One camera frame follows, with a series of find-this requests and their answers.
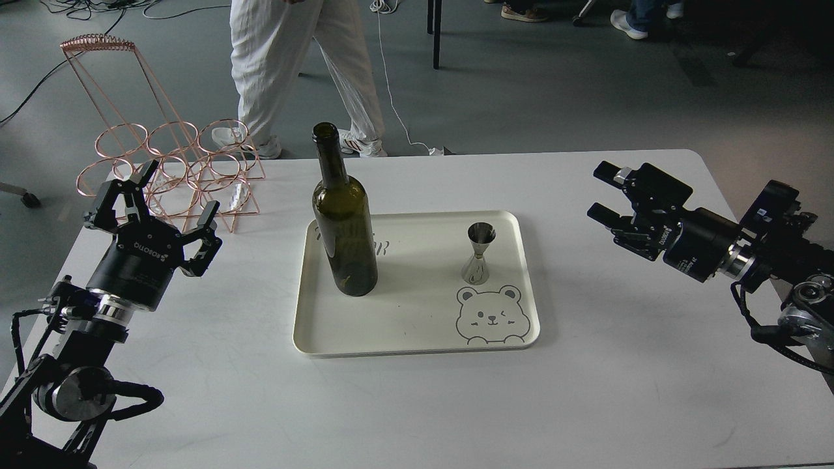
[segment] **metal jigger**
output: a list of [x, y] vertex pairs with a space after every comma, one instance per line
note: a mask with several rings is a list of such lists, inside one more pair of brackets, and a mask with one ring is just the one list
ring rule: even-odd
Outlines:
[[481, 285], [490, 277], [490, 271], [486, 268], [486, 260], [484, 260], [484, 251], [495, 239], [495, 229], [491, 224], [483, 221], [473, 223], [469, 228], [469, 237], [475, 253], [460, 271], [460, 276], [470, 285]]

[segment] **cartoon bear face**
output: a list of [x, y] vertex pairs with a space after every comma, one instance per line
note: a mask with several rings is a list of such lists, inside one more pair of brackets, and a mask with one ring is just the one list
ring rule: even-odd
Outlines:
[[510, 337], [516, 337], [523, 342], [530, 332], [530, 318], [521, 309], [521, 292], [513, 285], [481, 293], [465, 286], [458, 290], [458, 302], [458, 333], [467, 344], [478, 338], [486, 343], [506, 343]]

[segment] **shoe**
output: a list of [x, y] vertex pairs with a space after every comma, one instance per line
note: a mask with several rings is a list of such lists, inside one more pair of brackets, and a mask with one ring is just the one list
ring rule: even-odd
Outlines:
[[388, 156], [388, 152], [382, 149], [382, 140], [370, 140], [365, 142], [356, 138], [353, 132], [339, 129], [339, 144], [342, 153], [358, 153], [362, 158], [382, 158]]
[[683, 0], [666, 5], [666, 17], [669, 19], [683, 18]]
[[525, 23], [541, 23], [550, 19], [547, 13], [539, 8], [531, 8], [522, 13], [518, 13], [510, 8], [509, 5], [504, 5], [501, 8], [501, 17], [514, 19], [515, 21], [523, 21]]
[[637, 31], [632, 28], [626, 19], [626, 12], [622, 10], [614, 10], [611, 14], [611, 24], [614, 25], [614, 28], [621, 30], [623, 33], [627, 34], [629, 38], [636, 41], [649, 37], [649, 33], [646, 31]]
[[[211, 139], [214, 140], [221, 151], [227, 147], [239, 146], [244, 140], [239, 129], [226, 128], [212, 129]], [[248, 154], [257, 153], [260, 159], [278, 159], [281, 155], [281, 143], [278, 141], [278, 137], [274, 135], [270, 135], [265, 143], [258, 144], [257, 148], [250, 144], [244, 144], [241, 149]]]

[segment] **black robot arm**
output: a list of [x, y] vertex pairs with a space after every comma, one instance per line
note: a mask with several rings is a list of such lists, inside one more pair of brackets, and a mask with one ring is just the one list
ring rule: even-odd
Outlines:
[[[719, 272], [730, 276], [754, 340], [834, 374], [785, 348], [804, 344], [834, 350], [834, 251], [802, 237], [816, 215], [797, 213], [797, 190], [770, 181], [736, 224], [704, 208], [684, 209], [692, 189], [651, 164], [630, 169], [603, 161], [594, 176], [622, 191], [634, 210], [623, 216], [601, 204], [588, 210], [614, 235], [615, 244], [648, 260], [662, 252], [664, 262], [700, 282]], [[792, 287], [773, 326], [759, 325], [745, 299], [768, 279]]]
[[[89, 458], [107, 421], [137, 416], [162, 404], [159, 390], [117, 381], [104, 363], [113, 344], [126, 341], [134, 312], [157, 308], [173, 272], [180, 268], [186, 275], [201, 276], [222, 243], [214, 234], [217, 201], [206, 205], [197, 226], [185, 234], [150, 214], [143, 188], [157, 166], [150, 161], [131, 179], [109, 181], [99, 190], [84, 217], [85, 226], [109, 232], [113, 242], [87, 287], [72, 285], [65, 276], [44, 299], [43, 308], [14, 315], [19, 377], [0, 401], [0, 467], [94, 468]], [[119, 195], [127, 215], [123, 224], [118, 224], [113, 209]], [[197, 254], [186, 260], [183, 247], [197, 240], [202, 241]], [[30, 314], [45, 314], [49, 321], [25, 366], [14, 325], [18, 317]], [[51, 355], [39, 355], [51, 332], [62, 335], [58, 345]], [[116, 396], [143, 402], [114, 410]], [[33, 401], [53, 418], [79, 422], [63, 448], [32, 434]]]

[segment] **wine bottle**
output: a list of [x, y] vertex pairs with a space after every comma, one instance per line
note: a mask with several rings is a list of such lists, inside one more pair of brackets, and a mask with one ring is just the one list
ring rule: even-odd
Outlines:
[[322, 177], [313, 191], [313, 212], [333, 280], [342, 293], [362, 296], [376, 286], [378, 277], [368, 195], [344, 169], [336, 126], [316, 124], [313, 141]]

